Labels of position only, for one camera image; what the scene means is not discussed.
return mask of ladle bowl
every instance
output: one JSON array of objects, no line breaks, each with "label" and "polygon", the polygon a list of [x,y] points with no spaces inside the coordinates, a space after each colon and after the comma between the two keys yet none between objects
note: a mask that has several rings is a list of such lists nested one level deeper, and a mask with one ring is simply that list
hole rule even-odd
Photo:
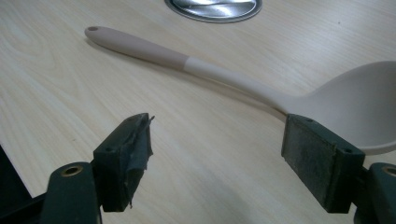
[{"label": "ladle bowl", "polygon": [[117,30],[94,26],[87,28],[85,35],[107,49],[236,87],[284,114],[314,119],[368,155],[396,149],[396,62],[366,64],[305,96],[293,97]]}]

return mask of metal rim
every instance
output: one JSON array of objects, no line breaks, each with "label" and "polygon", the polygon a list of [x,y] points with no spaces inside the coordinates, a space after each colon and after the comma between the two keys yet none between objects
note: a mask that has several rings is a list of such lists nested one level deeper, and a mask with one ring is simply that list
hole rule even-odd
[{"label": "metal rim", "polygon": [[177,14],[196,20],[196,21],[205,21],[205,22],[213,22],[213,23],[229,23],[229,22],[237,22],[237,21],[245,21],[253,16],[257,15],[260,10],[262,9],[262,0],[256,0],[255,6],[247,13],[235,16],[235,17],[229,17],[229,18],[213,18],[213,17],[205,17],[205,16],[200,16],[197,14],[190,13],[181,7],[177,6],[174,3],[174,0],[164,0],[165,4],[170,7],[173,11],[175,11]]}]

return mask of table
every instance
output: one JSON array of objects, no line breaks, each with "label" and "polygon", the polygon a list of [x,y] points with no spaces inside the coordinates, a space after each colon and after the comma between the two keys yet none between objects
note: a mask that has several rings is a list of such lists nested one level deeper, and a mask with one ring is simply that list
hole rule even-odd
[{"label": "table", "polygon": [[[292,95],[357,66],[396,60],[394,0],[264,0],[214,24],[163,1],[0,0],[0,144],[32,195],[51,172],[91,161],[124,119],[155,115],[134,208],[104,223],[352,223],[327,214],[280,156],[284,123],[219,83],[102,49],[111,27],[244,73]],[[365,165],[396,163],[396,152]]]}]

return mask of ladle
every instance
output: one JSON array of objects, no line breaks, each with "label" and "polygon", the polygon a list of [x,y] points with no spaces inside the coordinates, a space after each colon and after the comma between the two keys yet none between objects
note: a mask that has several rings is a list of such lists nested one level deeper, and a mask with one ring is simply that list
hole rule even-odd
[{"label": "ladle", "polygon": [[285,113],[316,120],[366,154],[396,149],[396,62],[371,63],[294,97],[249,77],[106,27],[85,30],[94,43],[119,53],[206,77],[245,91]]}]

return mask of soup ladle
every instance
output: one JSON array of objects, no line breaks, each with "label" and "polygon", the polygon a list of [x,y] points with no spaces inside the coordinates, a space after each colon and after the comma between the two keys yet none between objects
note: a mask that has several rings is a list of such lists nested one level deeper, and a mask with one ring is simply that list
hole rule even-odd
[{"label": "soup ladle", "polygon": [[363,65],[307,95],[295,97],[250,77],[111,28],[89,27],[85,35],[104,48],[222,82],[284,114],[314,119],[367,155],[396,149],[396,62]]}]

